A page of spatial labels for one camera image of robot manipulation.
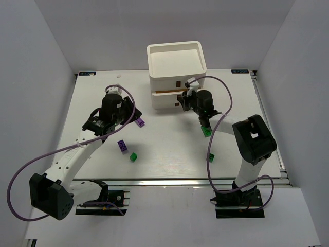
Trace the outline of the purple lego plate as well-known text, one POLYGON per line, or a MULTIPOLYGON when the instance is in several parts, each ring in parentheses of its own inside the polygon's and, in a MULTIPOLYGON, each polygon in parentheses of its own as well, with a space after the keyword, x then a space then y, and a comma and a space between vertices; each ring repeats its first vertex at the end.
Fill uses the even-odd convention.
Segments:
POLYGON ((141 119, 138 118, 135 120, 135 123, 138 125, 138 127, 142 128, 145 125, 145 122, 141 119))

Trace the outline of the white drawer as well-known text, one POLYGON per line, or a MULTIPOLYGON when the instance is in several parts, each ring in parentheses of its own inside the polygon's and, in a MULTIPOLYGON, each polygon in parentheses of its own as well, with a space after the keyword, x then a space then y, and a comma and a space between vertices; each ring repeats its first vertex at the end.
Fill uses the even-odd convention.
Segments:
POLYGON ((188 89, 151 91, 152 107, 155 110, 174 109, 180 106, 177 96, 182 95, 182 93, 187 90, 188 89))

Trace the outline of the purple lego brick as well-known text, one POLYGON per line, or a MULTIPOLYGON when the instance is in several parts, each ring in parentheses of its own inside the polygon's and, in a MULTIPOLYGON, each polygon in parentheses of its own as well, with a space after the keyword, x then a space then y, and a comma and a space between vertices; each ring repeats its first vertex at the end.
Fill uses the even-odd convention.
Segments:
POLYGON ((127 152, 128 152, 128 148, 127 148, 127 146, 126 146, 124 140, 119 140, 119 141, 117 141, 117 144, 118 144, 118 146, 119 146, 119 148, 120 148, 120 151, 121 151, 122 153, 127 153, 127 152))

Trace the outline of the white three-drawer storage box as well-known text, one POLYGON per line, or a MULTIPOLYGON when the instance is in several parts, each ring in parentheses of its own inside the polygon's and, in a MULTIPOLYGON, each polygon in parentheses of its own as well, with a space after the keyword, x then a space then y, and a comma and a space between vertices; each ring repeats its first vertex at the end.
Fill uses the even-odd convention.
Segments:
POLYGON ((199 41, 151 44, 147 58, 151 91, 186 89, 190 78, 203 88, 207 67, 199 41))

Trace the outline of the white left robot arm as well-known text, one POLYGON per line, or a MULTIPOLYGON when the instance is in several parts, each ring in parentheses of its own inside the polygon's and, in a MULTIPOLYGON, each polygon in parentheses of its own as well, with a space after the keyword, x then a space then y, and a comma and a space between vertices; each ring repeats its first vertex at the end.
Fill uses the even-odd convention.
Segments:
POLYGON ((140 116, 141 112, 130 97, 106 94, 101 107, 95 109, 82 126, 73 146, 43 174, 35 173, 30 178, 32 206, 62 220, 77 205, 105 204, 108 201, 108 185, 105 182, 91 179, 72 185, 72 181, 108 136, 118 131, 117 126, 124 127, 140 116))

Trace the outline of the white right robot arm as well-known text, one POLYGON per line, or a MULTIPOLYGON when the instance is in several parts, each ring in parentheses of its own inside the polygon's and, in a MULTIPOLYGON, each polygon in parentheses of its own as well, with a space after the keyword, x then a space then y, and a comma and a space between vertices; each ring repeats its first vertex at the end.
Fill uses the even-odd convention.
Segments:
POLYGON ((187 91, 177 96, 184 111, 192 110, 198 115, 200 125, 210 133, 207 150, 207 174, 211 186, 210 150, 216 131, 235 137, 242 163, 232 189, 228 191, 214 189, 218 193, 246 192, 257 186, 257 181, 270 178, 268 175, 259 176, 264 163, 277 149, 277 143, 263 118, 252 115, 246 120, 234 122, 228 118, 228 113, 220 113, 214 108, 212 94, 207 90, 187 91))

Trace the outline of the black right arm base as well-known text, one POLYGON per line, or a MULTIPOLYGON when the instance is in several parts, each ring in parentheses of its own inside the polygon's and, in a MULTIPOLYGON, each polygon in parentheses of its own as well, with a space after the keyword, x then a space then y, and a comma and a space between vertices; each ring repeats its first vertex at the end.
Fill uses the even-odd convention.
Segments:
POLYGON ((217 219, 255 219, 264 218, 263 201, 260 191, 254 187, 249 191, 217 193, 210 202, 215 205, 217 219))

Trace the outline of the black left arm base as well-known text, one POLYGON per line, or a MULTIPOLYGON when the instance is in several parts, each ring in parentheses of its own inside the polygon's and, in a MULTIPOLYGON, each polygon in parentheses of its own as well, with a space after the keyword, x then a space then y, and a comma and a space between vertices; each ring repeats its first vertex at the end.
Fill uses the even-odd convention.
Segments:
POLYGON ((108 184, 101 180, 90 180, 100 186, 101 191, 97 199, 87 201, 77 206, 76 215, 79 216, 124 216, 129 205, 129 191, 109 190, 108 184))

